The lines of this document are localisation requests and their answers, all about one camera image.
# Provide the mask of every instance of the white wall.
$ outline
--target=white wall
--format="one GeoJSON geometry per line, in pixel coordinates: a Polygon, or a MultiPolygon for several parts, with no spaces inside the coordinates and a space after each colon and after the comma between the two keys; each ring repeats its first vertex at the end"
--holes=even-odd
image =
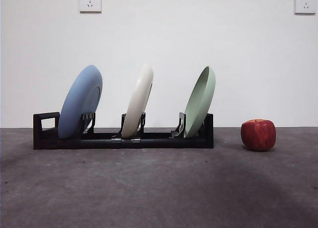
{"type": "Polygon", "coordinates": [[[144,62],[154,85],[147,126],[174,126],[206,65],[217,75],[215,126],[267,118],[318,126],[318,16],[294,0],[1,0],[1,127],[61,111],[79,72],[103,75],[97,127],[120,126],[144,62]]]}

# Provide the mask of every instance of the red apple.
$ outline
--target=red apple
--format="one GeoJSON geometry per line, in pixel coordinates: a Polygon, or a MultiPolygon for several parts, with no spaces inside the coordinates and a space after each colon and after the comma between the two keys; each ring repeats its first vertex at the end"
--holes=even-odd
{"type": "Polygon", "coordinates": [[[242,124],[240,135],[249,150],[267,151],[274,147],[276,130],[270,120],[248,120],[242,124]]]}

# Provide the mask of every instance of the electrical outlet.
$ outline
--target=electrical outlet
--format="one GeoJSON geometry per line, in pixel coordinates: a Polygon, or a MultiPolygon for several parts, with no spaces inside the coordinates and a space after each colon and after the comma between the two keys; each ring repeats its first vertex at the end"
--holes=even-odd
{"type": "Polygon", "coordinates": [[[80,12],[101,12],[101,0],[79,0],[80,12]]]}
{"type": "Polygon", "coordinates": [[[317,11],[317,0],[295,0],[296,14],[315,14],[317,11]]]}

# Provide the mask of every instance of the floor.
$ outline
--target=floor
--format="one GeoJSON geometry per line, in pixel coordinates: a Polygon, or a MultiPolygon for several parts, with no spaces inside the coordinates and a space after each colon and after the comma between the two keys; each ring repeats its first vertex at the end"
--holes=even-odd
{"type": "Polygon", "coordinates": [[[34,151],[32,129],[1,129],[1,227],[318,227],[318,128],[277,128],[270,152],[214,134],[214,149],[34,151]]]}

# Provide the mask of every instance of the dish rack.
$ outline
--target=dish rack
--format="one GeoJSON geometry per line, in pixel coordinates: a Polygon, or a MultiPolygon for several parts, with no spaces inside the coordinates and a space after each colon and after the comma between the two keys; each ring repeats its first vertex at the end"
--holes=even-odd
{"type": "Polygon", "coordinates": [[[33,115],[33,148],[35,150],[148,148],[211,149],[214,147],[213,114],[207,114],[196,136],[187,139],[184,138],[186,125],[186,114],[184,113],[179,113],[179,124],[175,130],[170,132],[145,132],[146,114],[143,113],[140,118],[140,127],[138,131],[129,139],[121,138],[125,114],[121,116],[121,128],[119,129],[119,132],[114,133],[94,132],[96,114],[82,114],[80,117],[79,132],[77,135],[64,140],[61,140],[58,137],[59,117],[59,112],[33,115]],[[43,130],[42,120],[52,118],[55,118],[55,126],[53,128],[43,130]],[[90,121],[91,127],[85,130],[84,125],[90,121]]]}

